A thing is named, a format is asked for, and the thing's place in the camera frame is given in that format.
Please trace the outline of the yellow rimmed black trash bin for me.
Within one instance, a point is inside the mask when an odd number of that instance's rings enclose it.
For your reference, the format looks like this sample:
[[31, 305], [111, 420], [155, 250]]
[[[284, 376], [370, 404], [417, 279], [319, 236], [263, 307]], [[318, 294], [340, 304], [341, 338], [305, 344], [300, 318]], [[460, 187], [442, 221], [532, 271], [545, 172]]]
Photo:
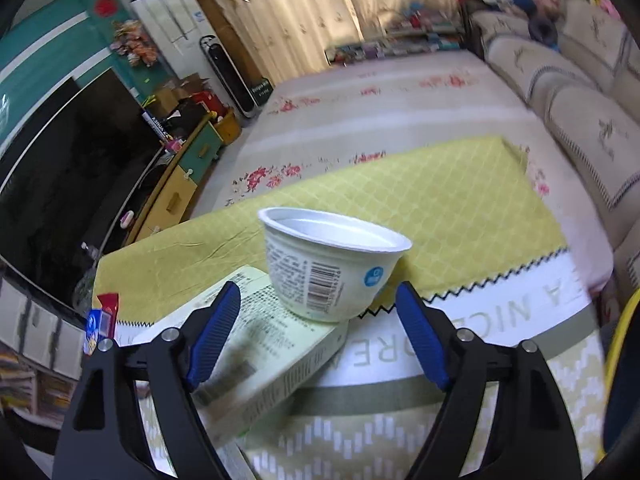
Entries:
[[605, 361], [606, 409], [599, 451], [606, 460], [639, 457], [639, 289], [611, 330]]

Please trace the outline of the blue tissue pack red tray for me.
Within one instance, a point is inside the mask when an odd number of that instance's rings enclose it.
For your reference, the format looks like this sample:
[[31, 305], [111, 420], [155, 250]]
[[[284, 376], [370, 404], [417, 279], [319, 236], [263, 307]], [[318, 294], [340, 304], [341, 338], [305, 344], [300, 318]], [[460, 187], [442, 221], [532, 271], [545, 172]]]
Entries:
[[98, 296], [98, 307], [91, 309], [85, 326], [84, 353], [91, 356], [103, 339], [113, 339], [119, 310], [119, 294], [107, 292]]

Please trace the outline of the black tower fan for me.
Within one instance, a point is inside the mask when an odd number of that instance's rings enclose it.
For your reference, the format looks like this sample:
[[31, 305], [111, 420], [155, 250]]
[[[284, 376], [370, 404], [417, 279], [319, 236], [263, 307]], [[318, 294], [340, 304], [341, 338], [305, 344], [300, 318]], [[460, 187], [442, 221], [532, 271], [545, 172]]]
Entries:
[[252, 119], [258, 112], [258, 104], [222, 43], [214, 35], [204, 35], [198, 44], [240, 114]]

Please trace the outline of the white standing air conditioner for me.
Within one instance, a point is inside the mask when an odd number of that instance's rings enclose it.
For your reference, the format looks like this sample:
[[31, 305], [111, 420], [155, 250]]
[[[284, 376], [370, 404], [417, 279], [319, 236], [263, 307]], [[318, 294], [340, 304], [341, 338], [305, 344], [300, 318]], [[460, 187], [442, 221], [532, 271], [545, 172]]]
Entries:
[[201, 49], [201, 38], [214, 36], [215, 32], [198, 0], [131, 0], [130, 3], [178, 79], [198, 74], [221, 102], [238, 108]]

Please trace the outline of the flower wall decoration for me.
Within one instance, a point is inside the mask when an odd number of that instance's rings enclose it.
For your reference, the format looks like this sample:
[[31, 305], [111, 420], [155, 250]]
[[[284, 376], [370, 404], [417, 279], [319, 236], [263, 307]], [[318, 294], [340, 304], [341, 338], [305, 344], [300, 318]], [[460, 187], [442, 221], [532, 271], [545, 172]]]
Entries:
[[158, 62], [157, 48], [138, 20], [113, 22], [114, 35], [110, 49], [131, 67], [152, 67]]

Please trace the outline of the clear water bottle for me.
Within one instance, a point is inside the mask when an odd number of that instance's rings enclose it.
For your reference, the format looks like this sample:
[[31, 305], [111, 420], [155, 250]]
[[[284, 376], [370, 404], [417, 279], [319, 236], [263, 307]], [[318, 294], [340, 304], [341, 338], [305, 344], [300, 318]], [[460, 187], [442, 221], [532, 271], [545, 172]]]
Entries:
[[85, 242], [81, 243], [81, 249], [88, 255], [88, 257], [92, 260], [92, 261], [98, 261], [100, 258], [100, 251], [98, 248], [89, 245]]

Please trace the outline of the beige sofa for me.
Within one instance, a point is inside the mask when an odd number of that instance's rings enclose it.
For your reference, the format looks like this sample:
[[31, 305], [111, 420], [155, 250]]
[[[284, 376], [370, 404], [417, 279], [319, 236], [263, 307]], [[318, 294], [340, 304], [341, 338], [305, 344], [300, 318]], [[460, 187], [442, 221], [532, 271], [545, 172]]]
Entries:
[[544, 122], [577, 170], [613, 251], [614, 288], [639, 286], [639, 47], [622, 20], [565, 0], [557, 21], [474, 10], [475, 53]]

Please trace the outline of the large black television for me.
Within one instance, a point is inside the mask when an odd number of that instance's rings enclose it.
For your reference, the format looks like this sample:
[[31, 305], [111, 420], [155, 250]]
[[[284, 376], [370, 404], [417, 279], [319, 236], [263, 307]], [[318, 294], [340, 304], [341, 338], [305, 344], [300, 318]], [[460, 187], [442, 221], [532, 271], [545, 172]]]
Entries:
[[1, 258], [70, 304], [126, 201], [160, 157], [160, 137], [114, 70], [67, 101], [1, 171]]

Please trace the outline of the low shelf of books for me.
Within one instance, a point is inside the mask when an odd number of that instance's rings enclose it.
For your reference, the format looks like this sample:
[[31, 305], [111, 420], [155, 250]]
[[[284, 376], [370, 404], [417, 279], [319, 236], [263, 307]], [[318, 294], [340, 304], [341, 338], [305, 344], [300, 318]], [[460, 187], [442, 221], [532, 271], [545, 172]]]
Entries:
[[394, 13], [385, 23], [378, 21], [380, 32], [360, 41], [327, 47], [329, 66], [349, 66], [367, 61], [438, 51], [457, 51], [463, 47], [462, 27], [447, 14], [418, 6]]

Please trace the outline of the white yogurt cup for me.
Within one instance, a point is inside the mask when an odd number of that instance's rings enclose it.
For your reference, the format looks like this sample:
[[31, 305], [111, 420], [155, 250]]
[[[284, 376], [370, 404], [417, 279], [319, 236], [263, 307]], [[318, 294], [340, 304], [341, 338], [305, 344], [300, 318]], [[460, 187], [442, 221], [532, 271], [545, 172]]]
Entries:
[[268, 207], [257, 215], [274, 291], [311, 321], [343, 323], [367, 310], [412, 247], [405, 235], [344, 214]]

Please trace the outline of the pale green cardboard box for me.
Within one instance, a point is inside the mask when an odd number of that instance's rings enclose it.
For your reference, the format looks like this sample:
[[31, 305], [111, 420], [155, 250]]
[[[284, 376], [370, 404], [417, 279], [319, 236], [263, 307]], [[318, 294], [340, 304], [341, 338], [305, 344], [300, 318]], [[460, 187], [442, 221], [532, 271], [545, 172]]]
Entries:
[[280, 304], [267, 273], [242, 266], [137, 335], [143, 344], [164, 328], [180, 327], [193, 311], [209, 306], [225, 282], [237, 284], [241, 309], [213, 374], [193, 393], [195, 407], [216, 448], [249, 430], [258, 419], [303, 385], [343, 347], [348, 324], [304, 320]]

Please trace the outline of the floral floor mat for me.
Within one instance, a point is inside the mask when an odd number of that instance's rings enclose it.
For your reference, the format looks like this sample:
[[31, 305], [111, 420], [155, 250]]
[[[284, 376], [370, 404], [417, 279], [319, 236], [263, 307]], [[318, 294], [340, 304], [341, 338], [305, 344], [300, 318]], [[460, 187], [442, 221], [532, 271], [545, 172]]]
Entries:
[[600, 292], [613, 274], [613, 251], [577, 172], [541, 119], [466, 51], [367, 62], [280, 84], [222, 152], [190, 215], [468, 136], [503, 136], [525, 152], [527, 177], [560, 222], [582, 281]]

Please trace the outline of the patterned table cloth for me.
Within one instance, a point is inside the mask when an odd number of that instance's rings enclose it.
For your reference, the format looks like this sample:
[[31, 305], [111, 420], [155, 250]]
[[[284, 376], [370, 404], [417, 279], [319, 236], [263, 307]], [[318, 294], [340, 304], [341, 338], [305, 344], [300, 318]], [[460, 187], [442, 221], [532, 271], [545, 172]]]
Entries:
[[582, 471], [596, 466], [604, 353], [593, 295], [613, 254], [593, 204], [550, 136], [469, 136], [366, 162], [326, 142], [258, 159], [224, 208], [111, 252], [96, 295], [151, 325], [237, 278], [244, 327], [222, 386], [196, 397], [216, 445], [257, 479], [401, 479], [444, 396], [394, 307], [410, 282], [490, 344], [538, 344], [562, 393]]

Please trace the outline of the glass ashtray bowl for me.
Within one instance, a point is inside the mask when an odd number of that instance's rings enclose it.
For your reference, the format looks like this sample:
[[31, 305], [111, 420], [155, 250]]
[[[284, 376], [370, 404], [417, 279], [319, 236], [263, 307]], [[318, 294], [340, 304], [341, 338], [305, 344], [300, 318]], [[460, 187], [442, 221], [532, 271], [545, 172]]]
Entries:
[[96, 280], [96, 267], [89, 269], [75, 286], [72, 296], [72, 307], [75, 312], [84, 318], [92, 309], [92, 297], [94, 281]]

